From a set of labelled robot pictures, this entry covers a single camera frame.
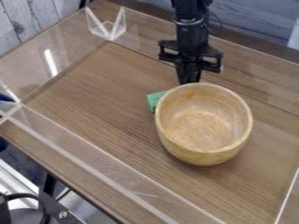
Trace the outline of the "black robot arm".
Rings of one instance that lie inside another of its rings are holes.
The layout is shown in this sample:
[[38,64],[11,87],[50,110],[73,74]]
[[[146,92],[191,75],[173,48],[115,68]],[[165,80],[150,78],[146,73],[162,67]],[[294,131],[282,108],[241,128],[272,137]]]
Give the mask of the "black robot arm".
[[159,41],[159,60],[173,62],[179,83],[199,82],[202,71],[221,73],[225,53],[210,45],[213,0],[171,0],[177,40]]

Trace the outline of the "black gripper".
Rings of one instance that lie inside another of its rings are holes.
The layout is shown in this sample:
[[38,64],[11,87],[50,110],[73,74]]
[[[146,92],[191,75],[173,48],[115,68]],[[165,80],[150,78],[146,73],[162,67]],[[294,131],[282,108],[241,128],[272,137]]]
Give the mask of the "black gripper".
[[159,59],[175,64],[179,83],[199,82],[202,70],[222,71],[223,52],[210,45],[210,30],[203,18],[174,20],[177,40],[159,41]]

